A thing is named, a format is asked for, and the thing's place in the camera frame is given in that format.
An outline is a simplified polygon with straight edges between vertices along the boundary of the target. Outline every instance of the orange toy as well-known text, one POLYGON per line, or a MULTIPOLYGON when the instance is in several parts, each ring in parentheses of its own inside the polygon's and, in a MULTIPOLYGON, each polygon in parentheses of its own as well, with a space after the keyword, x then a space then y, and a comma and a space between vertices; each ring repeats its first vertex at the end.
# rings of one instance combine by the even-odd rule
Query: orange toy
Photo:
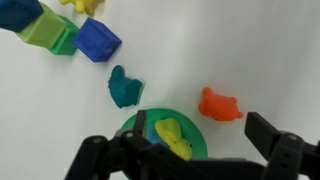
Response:
POLYGON ((204 116, 217 121, 233 121, 243 117, 243 113, 238 110, 236 98, 215 95, 208 87, 204 88, 202 93, 199 111, 204 116))

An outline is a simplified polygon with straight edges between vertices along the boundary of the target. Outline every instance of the green bowl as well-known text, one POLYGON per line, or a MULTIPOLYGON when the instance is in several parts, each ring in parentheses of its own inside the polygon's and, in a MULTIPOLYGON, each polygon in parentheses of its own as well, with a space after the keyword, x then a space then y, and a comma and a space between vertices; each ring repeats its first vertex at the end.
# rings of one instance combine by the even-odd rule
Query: green bowl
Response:
MULTIPOLYGON (((149 109, 147 110, 147 124, 152 124, 157 120, 175 118, 180 126, 182 137, 192 144, 192 158, 207 158, 208 150, 206 142, 199 129, 183 114, 170 109, 149 109)), ((136 115, 128 119, 121 129, 133 128, 136 115)))

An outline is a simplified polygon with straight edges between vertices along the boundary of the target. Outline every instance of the yellow toy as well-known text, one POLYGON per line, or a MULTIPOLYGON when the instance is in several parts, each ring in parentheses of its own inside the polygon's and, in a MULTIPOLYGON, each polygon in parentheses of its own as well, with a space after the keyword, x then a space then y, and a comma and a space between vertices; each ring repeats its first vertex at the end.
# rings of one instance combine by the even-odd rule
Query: yellow toy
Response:
POLYGON ((155 129, 160 138, 170 146, 170 150, 182 159, 192 157, 192 145, 181 136, 180 124, 174 118, 155 122, 155 129))
POLYGON ((73 3, 76 6, 77 13, 86 12, 88 15, 92 16, 94 13, 94 8, 103 0, 59 0, 62 5, 73 3))

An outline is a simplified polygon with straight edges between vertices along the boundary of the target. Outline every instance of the blue block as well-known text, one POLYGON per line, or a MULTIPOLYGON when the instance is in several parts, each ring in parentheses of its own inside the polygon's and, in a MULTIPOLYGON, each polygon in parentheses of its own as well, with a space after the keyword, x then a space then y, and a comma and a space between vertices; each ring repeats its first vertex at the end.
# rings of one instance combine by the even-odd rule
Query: blue block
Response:
POLYGON ((88 18, 73 41, 93 62, 108 61, 122 41, 104 24, 88 18))
POLYGON ((161 144, 164 147, 169 149, 169 145, 165 143, 161 137, 158 135, 156 128, 154 127, 154 124, 148 124, 147 125, 147 134, 146 139, 150 141, 152 144, 161 144))
POLYGON ((0 28, 20 32, 42 13, 38 0, 0 0, 0 28))
POLYGON ((116 66, 112 70, 109 79, 110 94, 119 108, 137 105, 142 83, 136 79, 129 79, 124 76, 121 66, 116 66))

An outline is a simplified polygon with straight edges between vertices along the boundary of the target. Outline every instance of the white surface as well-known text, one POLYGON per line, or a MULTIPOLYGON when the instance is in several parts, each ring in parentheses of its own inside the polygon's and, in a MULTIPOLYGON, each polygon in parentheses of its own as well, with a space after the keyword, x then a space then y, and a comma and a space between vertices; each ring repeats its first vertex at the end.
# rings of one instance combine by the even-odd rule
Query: white surface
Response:
MULTIPOLYGON (((43 0, 81 26, 85 15, 43 0)), ((112 137, 138 109, 182 112, 211 157, 264 163, 244 120, 217 123, 197 111, 201 89, 235 96, 279 129, 320 138, 320 1, 108 0, 96 10, 122 40, 107 63, 80 51, 53 56, 0 30, 0 179, 63 179, 82 140, 112 137), (140 105, 119 110, 107 80, 123 65, 146 83, 140 105)))

